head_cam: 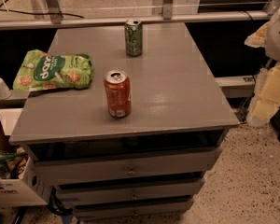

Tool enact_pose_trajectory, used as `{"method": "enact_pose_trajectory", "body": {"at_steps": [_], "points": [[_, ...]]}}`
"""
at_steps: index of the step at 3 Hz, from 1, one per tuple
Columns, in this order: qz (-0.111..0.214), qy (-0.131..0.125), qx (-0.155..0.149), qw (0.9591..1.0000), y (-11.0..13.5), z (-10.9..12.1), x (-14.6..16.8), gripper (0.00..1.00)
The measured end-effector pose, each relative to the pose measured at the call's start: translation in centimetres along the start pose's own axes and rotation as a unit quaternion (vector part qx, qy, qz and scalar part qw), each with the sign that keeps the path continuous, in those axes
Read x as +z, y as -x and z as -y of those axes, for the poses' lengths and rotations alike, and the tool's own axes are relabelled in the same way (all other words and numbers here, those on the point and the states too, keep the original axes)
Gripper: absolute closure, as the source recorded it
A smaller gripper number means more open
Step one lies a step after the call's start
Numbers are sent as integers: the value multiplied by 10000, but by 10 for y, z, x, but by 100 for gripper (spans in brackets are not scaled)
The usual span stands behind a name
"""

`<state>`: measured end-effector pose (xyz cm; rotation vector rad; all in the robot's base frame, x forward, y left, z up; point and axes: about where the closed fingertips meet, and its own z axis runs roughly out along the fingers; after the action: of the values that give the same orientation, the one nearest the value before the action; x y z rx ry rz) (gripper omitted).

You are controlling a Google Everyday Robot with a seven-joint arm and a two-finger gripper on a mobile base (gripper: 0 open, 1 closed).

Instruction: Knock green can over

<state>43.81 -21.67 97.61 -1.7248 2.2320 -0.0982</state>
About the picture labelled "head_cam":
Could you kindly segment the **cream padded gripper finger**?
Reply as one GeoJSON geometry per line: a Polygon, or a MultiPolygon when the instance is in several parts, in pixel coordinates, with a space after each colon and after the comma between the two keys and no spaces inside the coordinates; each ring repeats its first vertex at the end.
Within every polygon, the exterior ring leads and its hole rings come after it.
{"type": "Polygon", "coordinates": [[[246,122],[252,127],[267,124],[280,108],[280,62],[271,69],[261,68],[246,122]]]}

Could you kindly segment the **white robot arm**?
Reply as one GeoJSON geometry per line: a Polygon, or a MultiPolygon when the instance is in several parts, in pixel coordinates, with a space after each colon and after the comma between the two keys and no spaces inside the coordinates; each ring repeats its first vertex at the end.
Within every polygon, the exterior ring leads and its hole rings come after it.
{"type": "Polygon", "coordinates": [[[276,61],[273,68],[265,66],[259,70],[248,108],[246,122],[260,127],[268,123],[280,108],[280,8],[245,40],[245,44],[252,48],[264,48],[265,55],[276,61]]]}

